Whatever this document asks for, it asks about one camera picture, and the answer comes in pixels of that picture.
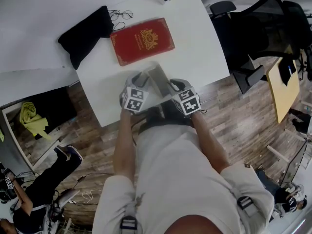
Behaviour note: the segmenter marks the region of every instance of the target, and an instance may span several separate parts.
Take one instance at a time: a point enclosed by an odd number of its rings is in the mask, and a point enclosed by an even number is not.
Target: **person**
[[[285,188],[280,187],[275,181],[266,176],[263,165],[260,165],[256,170],[256,174],[265,188],[273,195],[274,203],[282,212],[293,213],[296,210],[303,210],[307,206],[306,196],[299,202],[294,198],[299,189],[296,188],[292,193],[287,192]]]
[[[115,175],[104,183],[93,234],[120,233],[121,219],[133,204],[145,234],[245,233],[234,187],[253,199],[267,225],[273,197],[251,166],[229,164],[200,111],[185,118],[172,101],[162,104],[162,111],[164,117],[159,108],[148,111],[135,151],[131,113],[122,108]]]
[[[312,135],[312,122],[311,122],[311,116],[308,114],[305,114],[299,110],[295,110],[291,108],[288,111],[289,114],[292,114],[296,116],[298,119],[300,119],[302,122],[298,122],[297,119],[292,120],[292,124],[295,126],[296,130],[298,132],[301,132],[303,134],[307,134],[308,136]]]
[[[14,212],[13,222],[0,220],[0,234],[16,234],[17,230],[23,234],[33,234],[42,229],[46,208],[33,211],[35,207],[51,204],[56,187],[69,176],[82,162],[83,158],[73,146],[67,146],[66,151],[56,147],[57,160],[46,169],[35,181],[24,189],[15,180],[14,174],[9,172],[8,178],[13,182],[14,191],[19,199],[20,208]]]

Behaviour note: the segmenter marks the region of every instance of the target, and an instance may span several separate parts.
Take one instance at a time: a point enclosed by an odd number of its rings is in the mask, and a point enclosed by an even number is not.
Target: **white cable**
[[[76,202],[77,202],[77,203],[84,203],[84,204],[89,203],[89,202],[93,199],[93,194],[92,194],[93,191],[100,191],[100,192],[102,192],[102,190],[98,190],[98,189],[90,190],[90,191],[89,191],[90,194],[88,194],[88,193],[86,193],[86,192],[83,192],[83,193],[82,193],[82,197],[83,197],[84,199],[87,199],[88,202],[82,202],[82,201],[76,201]]]

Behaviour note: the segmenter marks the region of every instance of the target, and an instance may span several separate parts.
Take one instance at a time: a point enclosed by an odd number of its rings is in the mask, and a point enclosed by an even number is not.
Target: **wooden floor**
[[[275,58],[271,58],[259,59],[257,62],[267,69],[274,61]],[[300,99],[312,101],[308,92],[310,83],[306,80],[300,82],[301,89],[295,103],[296,109],[303,110],[303,106],[298,104]],[[68,88],[68,93],[78,116],[61,125],[59,130],[54,130],[50,135],[53,140],[59,139],[62,146],[67,144],[76,146],[84,161],[60,184],[58,187],[60,192],[73,187],[77,179],[86,174],[113,173],[112,155],[118,131],[118,123],[100,127],[80,83]],[[285,128],[295,132],[290,122],[291,117],[286,117],[279,125],[277,124],[268,83],[260,81],[242,95],[234,77],[229,76],[203,87],[198,93],[203,109],[208,110],[205,120],[227,150],[231,163],[241,161],[254,167],[263,163],[268,176],[275,180],[280,179],[286,163],[278,161],[276,156],[267,150],[267,145],[276,148],[290,159],[295,155],[301,142],[284,133]],[[134,128],[134,135],[137,134],[137,129]],[[32,163],[35,163],[53,143],[45,139],[34,140],[27,131],[23,131],[18,139],[25,153],[31,155]],[[41,173],[51,166],[55,159],[56,155],[51,154],[37,172]],[[76,186],[81,192],[74,200],[88,202],[82,197],[82,193],[90,193],[90,190],[94,189],[101,190],[107,177],[108,175],[87,176]],[[81,206],[67,204],[66,218],[71,217],[73,222],[79,225],[91,226],[100,193],[101,191],[93,191],[93,199],[88,204],[79,203]]]

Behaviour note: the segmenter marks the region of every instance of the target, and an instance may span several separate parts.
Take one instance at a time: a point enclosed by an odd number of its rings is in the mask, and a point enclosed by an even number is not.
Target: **gold emblem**
[[[144,42],[144,45],[147,50],[153,49],[158,43],[158,35],[156,33],[152,33],[152,29],[141,30],[141,36]]]

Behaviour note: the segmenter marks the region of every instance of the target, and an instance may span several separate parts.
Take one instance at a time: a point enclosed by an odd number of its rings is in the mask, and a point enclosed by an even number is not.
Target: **white desk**
[[[227,63],[201,0],[128,0],[109,9],[131,10],[127,26],[164,17],[175,49],[120,67],[110,39],[100,39],[77,70],[78,77],[101,126],[119,120],[119,94],[128,75],[157,61],[169,79],[188,80],[195,89],[229,75]]]

